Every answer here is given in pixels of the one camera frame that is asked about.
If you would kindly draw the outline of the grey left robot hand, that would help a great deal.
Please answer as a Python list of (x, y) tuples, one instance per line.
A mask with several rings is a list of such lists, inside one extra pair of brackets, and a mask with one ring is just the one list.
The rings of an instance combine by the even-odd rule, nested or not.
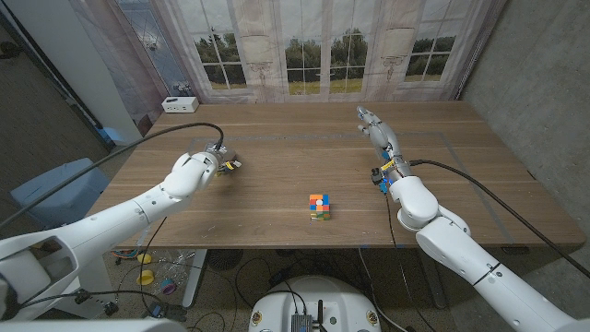
[(216, 143), (207, 143), (205, 152), (213, 154), (218, 159), (218, 170), (216, 176), (229, 174), (230, 172), (233, 172), (242, 166), (242, 164), (237, 160), (236, 152), (224, 145), (220, 145), (219, 148), (217, 148)]

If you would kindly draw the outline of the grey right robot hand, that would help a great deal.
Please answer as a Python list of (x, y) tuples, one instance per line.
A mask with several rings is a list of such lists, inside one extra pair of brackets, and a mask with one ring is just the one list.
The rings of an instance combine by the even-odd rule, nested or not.
[(412, 172), (402, 156), (402, 151), (393, 129), (376, 114), (362, 106), (357, 107), (357, 112), (358, 117), (363, 122), (363, 124), (358, 126), (358, 129), (363, 135), (369, 137), (380, 155), (383, 155), (384, 152), (386, 153), (387, 157), (384, 159), (393, 163), (394, 169), (397, 172), (396, 177), (411, 176)]

